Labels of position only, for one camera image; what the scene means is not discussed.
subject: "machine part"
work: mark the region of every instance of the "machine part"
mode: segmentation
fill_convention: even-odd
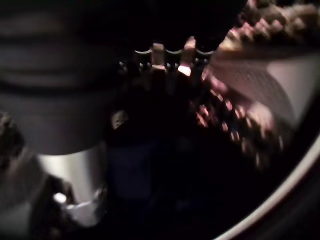
[[[38,159],[43,170],[70,186],[53,198],[69,216],[83,227],[96,225],[106,209],[106,167],[103,143],[67,155],[43,155]]]
[[[2,106],[13,116],[29,148],[43,155],[67,155],[101,141],[116,88],[32,91],[32,96],[19,87],[3,86],[0,91]]]
[[[70,21],[49,11],[5,14],[0,20],[1,82],[23,87],[79,88],[92,84],[103,70],[131,54],[115,35],[105,39],[104,45],[77,39],[79,36],[68,27]]]
[[[203,55],[203,56],[211,56],[215,51],[214,50],[211,50],[211,51],[208,51],[208,52],[203,52],[203,51],[200,51],[199,49],[196,49],[196,52],[200,55]]]
[[[135,50],[135,52],[137,54],[151,54],[151,49],[148,49],[147,51],[137,51],[137,50]]]
[[[180,66],[178,67],[178,71],[188,77],[191,74],[192,62],[194,61],[195,50],[196,50],[195,47],[196,47],[196,40],[193,36],[191,36],[186,41],[184,45],[183,53],[181,54]]]
[[[165,47],[160,43],[154,43],[152,45],[151,53],[152,68],[157,70],[165,69]]]
[[[319,59],[307,48],[244,47],[218,50],[210,67],[218,80],[296,128],[319,87]]]
[[[176,65],[180,62],[182,52],[182,49],[177,51],[165,50],[165,62],[167,63],[166,69],[168,72],[172,72],[177,69]]]
[[[113,129],[117,129],[129,119],[128,114],[124,110],[115,112],[111,117]]]
[[[247,4],[222,46],[246,44],[319,45],[319,10],[314,4],[255,8]]]
[[[260,221],[272,209],[274,209],[281,201],[284,200],[290,192],[297,187],[300,181],[306,176],[311,168],[317,163],[320,154],[320,136],[312,143],[307,153],[303,156],[301,162],[296,166],[288,178],[274,191],[274,193],[261,204],[256,210],[249,214],[246,218],[231,227],[229,230],[215,238],[214,240],[230,240],[239,236],[242,232],[249,229],[254,223]]]
[[[209,71],[203,83],[212,78]],[[291,142],[296,128],[291,128],[261,103],[214,80],[202,86],[200,99],[192,107],[198,124],[205,128],[218,127],[228,134],[232,143],[240,144],[244,157],[253,162],[257,170],[265,171],[274,163],[273,159],[283,153],[284,143],[287,146]]]
[[[126,66],[122,61],[120,61],[120,62],[119,62],[119,73],[120,73],[121,75],[126,75],[127,72],[128,72],[127,66]]]

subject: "metal cylinder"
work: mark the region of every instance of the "metal cylinder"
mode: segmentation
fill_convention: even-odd
[[[45,172],[70,186],[70,192],[57,193],[55,200],[82,227],[97,224],[105,213],[105,153],[99,144],[67,155],[38,155]]]

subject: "silver metal shaft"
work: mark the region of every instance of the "silver metal shaft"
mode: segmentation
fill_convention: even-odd
[[[70,186],[72,196],[59,192],[55,200],[83,227],[97,224],[105,213],[105,153],[106,147],[99,144],[67,155],[38,155],[45,172]]]

